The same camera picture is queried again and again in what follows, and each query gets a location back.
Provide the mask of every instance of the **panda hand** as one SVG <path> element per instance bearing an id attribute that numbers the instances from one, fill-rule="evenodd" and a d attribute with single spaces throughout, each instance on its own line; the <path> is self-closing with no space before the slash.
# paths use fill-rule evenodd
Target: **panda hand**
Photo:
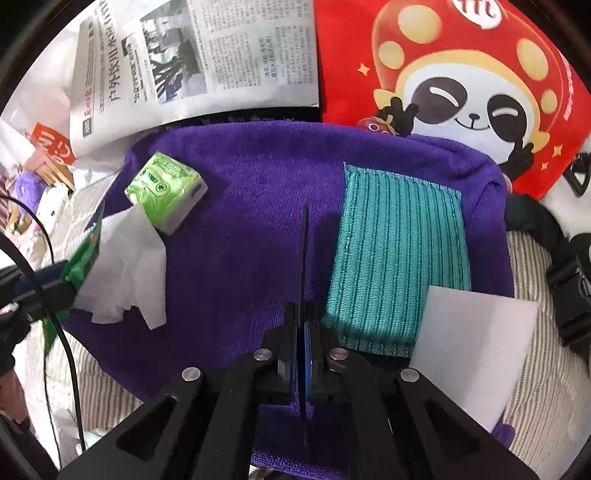
<path id="1" fill-rule="evenodd" d="M 509 159 L 499 165 L 501 171 L 509 177 L 510 181 L 521 177 L 534 164 L 533 148 L 533 143 L 528 143 L 524 147 L 520 147 L 519 143 L 515 143 L 515 148 L 510 153 Z"/>
<path id="2" fill-rule="evenodd" d="M 411 103 L 406 110 L 402 108 L 402 100 L 398 97 L 390 99 L 390 106 L 382 108 L 376 117 L 384 121 L 388 120 L 388 116 L 392 116 L 392 127 L 394 131 L 401 137 L 407 137 L 413 132 L 414 118 L 418 113 L 418 106 Z"/>

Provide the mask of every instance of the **newspaper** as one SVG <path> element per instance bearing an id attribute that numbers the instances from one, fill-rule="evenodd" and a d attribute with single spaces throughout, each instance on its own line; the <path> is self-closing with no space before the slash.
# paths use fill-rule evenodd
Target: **newspaper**
<path id="1" fill-rule="evenodd" d="M 84 155 L 158 125 L 318 106 L 311 0 L 98 0 L 80 26 L 70 142 Z"/>

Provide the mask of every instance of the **teal textured cloth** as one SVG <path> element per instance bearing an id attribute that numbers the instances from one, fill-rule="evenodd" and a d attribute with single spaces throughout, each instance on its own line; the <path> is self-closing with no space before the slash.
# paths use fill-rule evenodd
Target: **teal textured cloth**
<path id="1" fill-rule="evenodd" d="M 470 290 L 460 192 L 345 164 L 324 324 L 345 348 L 410 357 L 429 285 Z"/>

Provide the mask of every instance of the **striped fabric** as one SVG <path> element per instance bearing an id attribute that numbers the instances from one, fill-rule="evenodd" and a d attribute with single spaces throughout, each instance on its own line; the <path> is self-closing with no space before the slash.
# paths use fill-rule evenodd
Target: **striped fabric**
<path id="1" fill-rule="evenodd" d="M 67 332 L 66 337 L 72 348 L 78 374 L 82 426 L 85 431 L 104 435 L 139 407 L 141 401 L 104 373 L 96 359 L 78 340 Z M 38 432 L 49 432 L 42 444 L 51 452 L 55 447 L 43 391 L 43 331 L 40 323 L 33 325 L 27 338 L 25 367 L 25 396 L 31 420 Z M 52 412 L 60 408 L 74 412 L 72 381 L 66 353 L 60 342 L 55 343 L 48 357 L 47 384 Z M 61 448 L 64 463 L 76 457 L 74 446 L 67 448 L 67 445 L 65 442 Z"/>
<path id="2" fill-rule="evenodd" d="M 6 177 L 4 176 L 0 176 L 0 193 L 2 195 L 8 195 L 6 189 Z M 8 209 L 8 200 L 0 199 L 0 232 L 6 230 L 9 217 L 10 211 Z"/>
<path id="3" fill-rule="evenodd" d="M 324 324 L 342 346 L 410 357 L 429 285 L 470 290 L 459 192 L 345 165 Z"/>
<path id="4" fill-rule="evenodd" d="M 85 239 L 86 226 L 94 216 L 117 174 L 109 175 L 83 189 L 76 190 L 64 208 L 56 228 L 51 234 L 51 243 L 56 261 L 71 258 L 78 246 Z M 51 264 L 47 249 L 43 266 Z"/>
<path id="5" fill-rule="evenodd" d="M 515 296 L 540 303 L 537 327 L 504 422 L 515 428 L 511 451 L 540 480 L 556 480 L 591 434 L 591 381 L 584 362 L 561 345 L 545 279 L 550 255 L 529 235 L 508 232 Z"/>
<path id="6" fill-rule="evenodd" d="M 248 469 L 248 480 L 264 480 L 267 477 L 273 475 L 275 471 L 270 468 L 257 467 L 251 465 Z"/>

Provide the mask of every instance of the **white tissue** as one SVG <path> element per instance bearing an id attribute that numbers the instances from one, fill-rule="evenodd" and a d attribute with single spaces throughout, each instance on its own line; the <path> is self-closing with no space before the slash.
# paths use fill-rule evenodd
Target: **white tissue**
<path id="1" fill-rule="evenodd" d="M 166 249 L 142 204 L 103 220 L 100 253 L 74 308 L 116 323 L 136 306 L 150 329 L 166 323 Z"/>

